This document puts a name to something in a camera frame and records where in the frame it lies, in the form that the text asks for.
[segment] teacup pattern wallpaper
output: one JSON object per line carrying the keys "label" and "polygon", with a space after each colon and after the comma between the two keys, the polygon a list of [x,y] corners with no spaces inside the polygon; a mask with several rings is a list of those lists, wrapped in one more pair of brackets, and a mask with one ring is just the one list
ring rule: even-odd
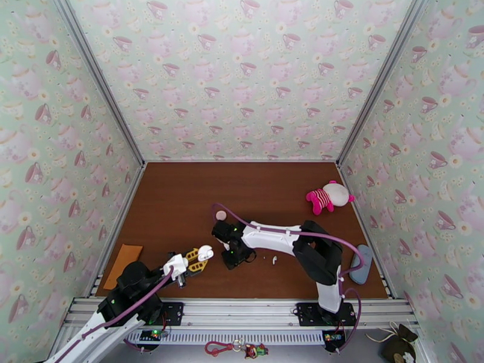
{"label": "teacup pattern wallpaper", "polygon": [[411,0],[70,0],[146,160],[334,160]]}
{"label": "teacup pattern wallpaper", "polygon": [[484,0],[432,0],[343,170],[435,361],[484,362]]}
{"label": "teacup pattern wallpaper", "polygon": [[137,162],[50,0],[0,1],[0,362],[47,357]]}

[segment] stuffed toy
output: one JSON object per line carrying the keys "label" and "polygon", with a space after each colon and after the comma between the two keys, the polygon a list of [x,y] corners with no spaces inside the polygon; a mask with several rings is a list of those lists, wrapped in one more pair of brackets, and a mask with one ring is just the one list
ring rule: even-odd
{"label": "stuffed toy", "polygon": [[322,189],[315,189],[306,195],[306,201],[313,203],[313,214],[315,215],[320,215],[324,208],[333,212],[335,206],[341,207],[354,200],[355,196],[350,195],[348,189],[335,180],[330,181]]}

